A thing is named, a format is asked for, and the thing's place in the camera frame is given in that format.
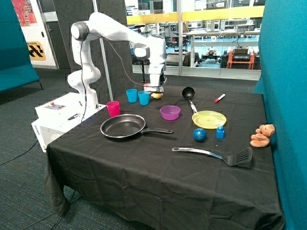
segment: brown teddy bear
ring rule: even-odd
[[[275,133],[274,125],[261,125],[256,129],[256,134],[251,135],[250,145],[253,147],[265,147],[270,142],[270,137]]]

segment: glass wall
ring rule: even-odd
[[[258,80],[265,0],[126,0],[128,26],[166,41],[166,74]],[[142,72],[138,60],[133,71]]]

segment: spatula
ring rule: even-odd
[[[229,166],[234,166],[234,165],[250,162],[252,157],[253,157],[253,150],[251,149],[251,147],[247,147],[245,150],[240,151],[237,154],[229,155],[229,156],[226,156],[226,157],[222,157],[222,156],[219,156],[215,153],[212,153],[212,152],[209,152],[209,151],[206,151],[206,150],[202,150],[202,149],[172,148],[172,151],[198,152],[198,153],[207,154],[207,155],[210,155],[210,156],[213,156],[213,157],[216,157],[216,158],[219,158],[219,159],[225,161],[226,164],[228,164]]]

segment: label sticker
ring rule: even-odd
[[[27,42],[31,61],[45,61],[46,55],[40,42]]]

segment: ladle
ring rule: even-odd
[[[193,104],[193,102],[191,101],[191,99],[194,97],[194,95],[195,95],[195,91],[191,87],[186,87],[182,91],[182,96],[189,101],[193,112],[197,113],[196,107]]]

